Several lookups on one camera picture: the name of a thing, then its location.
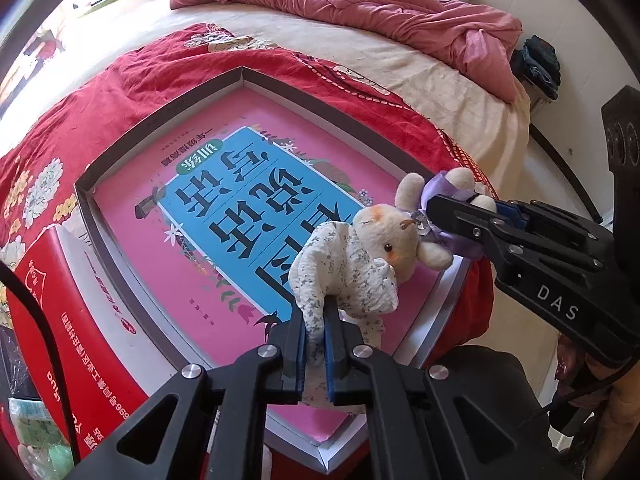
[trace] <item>stuffed bunny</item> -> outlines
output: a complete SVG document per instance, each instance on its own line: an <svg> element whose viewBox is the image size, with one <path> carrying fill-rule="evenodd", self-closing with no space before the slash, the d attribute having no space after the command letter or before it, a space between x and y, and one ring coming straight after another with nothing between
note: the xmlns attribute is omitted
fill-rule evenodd
<svg viewBox="0 0 640 480"><path fill-rule="evenodd" d="M398 307L391 264L367 254L353 227L344 222L315 228L291 264L289 284L305 320L307 360L315 365L324 361L325 296L335 296L338 307L355 319Z"/></svg>
<svg viewBox="0 0 640 480"><path fill-rule="evenodd" d="M475 182L471 170L440 172L425 185L424 178L409 173L396 190L396 206L366 207L353 218L353 227L372 258L382 258L396 272L398 283L413 275L418 261L433 270L447 269L453 254L482 257L482 247L466 238L449 235L429 224L424 213L427 200L444 194L470 200L472 205L495 212L495 201L486 196L484 184Z"/></svg>

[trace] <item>pink comforter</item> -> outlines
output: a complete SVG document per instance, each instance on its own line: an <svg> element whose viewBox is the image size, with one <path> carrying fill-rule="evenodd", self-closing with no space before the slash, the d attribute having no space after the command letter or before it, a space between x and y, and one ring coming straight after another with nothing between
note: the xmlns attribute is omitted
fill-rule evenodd
<svg viewBox="0 0 640 480"><path fill-rule="evenodd" d="M507 103L516 100L509 58L522 24L493 7L457 0L171 0L170 6L207 2L271 7L377 32L443 61Z"/></svg>

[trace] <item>purple bow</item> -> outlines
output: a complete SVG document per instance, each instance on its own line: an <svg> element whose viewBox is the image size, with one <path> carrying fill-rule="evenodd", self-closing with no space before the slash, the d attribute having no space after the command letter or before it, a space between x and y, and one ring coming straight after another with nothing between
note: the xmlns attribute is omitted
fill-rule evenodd
<svg viewBox="0 0 640 480"><path fill-rule="evenodd" d="M477 194L472 189L458 189L445 178L446 174L446 171L437 173L425 184L422 190L420 211L417 212L418 222L422 221L422 225L418 226L420 238L422 241L440 244L452 254L470 258L471 260L480 260L484 256L484 250L481 244L468 240L468 238L463 236L443 231L426 216L427 202L436 195L445 195L466 202Z"/></svg>

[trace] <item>blue gripper pad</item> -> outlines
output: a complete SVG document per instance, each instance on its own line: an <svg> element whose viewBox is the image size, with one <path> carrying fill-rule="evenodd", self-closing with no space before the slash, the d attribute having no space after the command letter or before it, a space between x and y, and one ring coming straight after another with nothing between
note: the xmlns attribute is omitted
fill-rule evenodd
<svg viewBox="0 0 640 480"><path fill-rule="evenodd" d="M296 393L302 398L302 391L305 389L305 367L306 367L306 328L305 324L300 325L300 338L298 339L298 354L296 359Z"/></svg>
<svg viewBox="0 0 640 480"><path fill-rule="evenodd" d="M326 371L326 394L331 402L334 402L334 352L332 347L331 330L324 327L324 369Z"/></svg>
<svg viewBox="0 0 640 480"><path fill-rule="evenodd" d="M516 229L524 229L527 227L527 221L529 221L529 218L527 215L523 215L520 212L520 208L518 206L508 202L503 202L502 200L496 200L495 206L498 210L498 214L506 216Z"/></svg>

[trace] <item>beige sheet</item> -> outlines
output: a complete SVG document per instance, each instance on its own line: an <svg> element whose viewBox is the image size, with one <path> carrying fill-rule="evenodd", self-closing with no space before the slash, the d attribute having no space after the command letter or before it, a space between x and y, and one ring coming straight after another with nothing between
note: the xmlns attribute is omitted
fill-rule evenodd
<svg viewBox="0 0 640 480"><path fill-rule="evenodd" d="M243 4L169 10L168 0L156 0L109 22L98 10L69 25L67 50L41 70L2 118L0 155L52 104L120 54L198 22L339 62L396 92L466 150L502 198L512 196L529 136L524 89L519 101L507 105L436 59L372 32Z"/></svg>

